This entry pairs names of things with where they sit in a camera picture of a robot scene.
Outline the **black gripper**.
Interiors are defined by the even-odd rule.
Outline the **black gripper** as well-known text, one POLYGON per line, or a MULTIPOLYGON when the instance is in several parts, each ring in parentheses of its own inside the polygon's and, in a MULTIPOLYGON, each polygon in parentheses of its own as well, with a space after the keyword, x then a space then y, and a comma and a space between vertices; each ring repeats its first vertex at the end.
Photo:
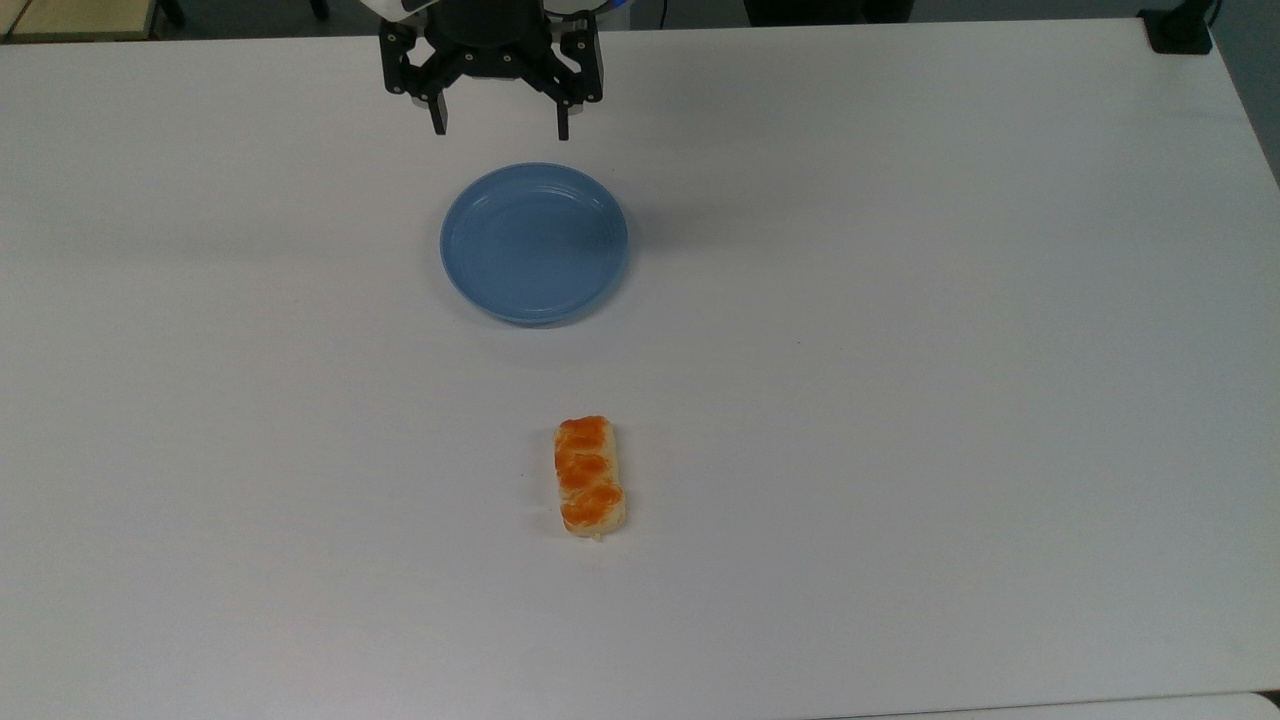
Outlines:
POLYGON ((541 1, 436 1, 425 10, 431 55, 413 64, 419 29, 380 23, 380 59, 387 92, 410 97, 445 135, 444 90, 461 76, 516 79, 556 105, 558 138, 570 138, 570 115, 604 94, 604 68, 595 20, 549 20, 541 1))

